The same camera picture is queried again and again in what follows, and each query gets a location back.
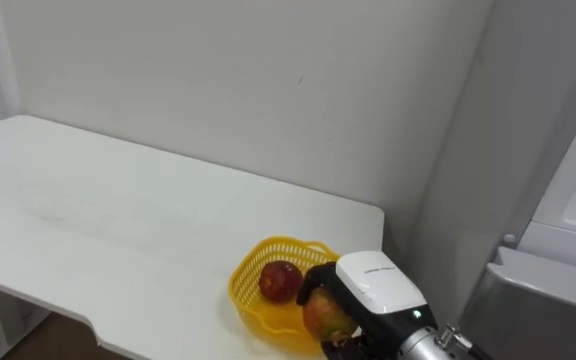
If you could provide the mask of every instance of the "yellow basket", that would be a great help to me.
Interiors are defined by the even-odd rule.
[[[319,342],[304,327],[301,307],[294,301],[285,304],[267,301],[259,292],[259,275],[266,263],[275,260],[290,261],[305,275],[313,265],[337,259],[339,255],[320,242],[284,236],[265,239],[250,251],[230,277],[230,299],[253,334],[292,352],[320,354]]]

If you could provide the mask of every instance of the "refrigerator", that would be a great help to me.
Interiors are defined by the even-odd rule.
[[[496,359],[576,359],[572,22],[576,2],[496,2],[399,247],[440,318]]]

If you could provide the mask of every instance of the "red apple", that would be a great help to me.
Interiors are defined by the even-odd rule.
[[[302,309],[306,329],[319,341],[340,342],[357,330],[355,321],[339,307],[328,291],[316,288]]]
[[[261,270],[259,290],[270,301],[285,302],[297,295],[303,279],[301,271],[293,263],[273,261]]]

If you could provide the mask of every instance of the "plastic basket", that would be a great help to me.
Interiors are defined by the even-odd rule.
[[[250,251],[230,277],[230,299],[253,334],[291,352],[319,354],[319,342],[303,325],[301,307],[294,300],[285,304],[266,300],[259,292],[259,275],[266,263],[275,260],[290,261],[305,274],[313,265],[337,259],[339,255],[320,242],[284,236],[265,239]]]

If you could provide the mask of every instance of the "white table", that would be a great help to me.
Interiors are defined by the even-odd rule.
[[[278,234],[379,249],[383,222],[280,181],[34,117],[0,122],[0,289],[132,358],[289,358],[246,332],[231,272]]]

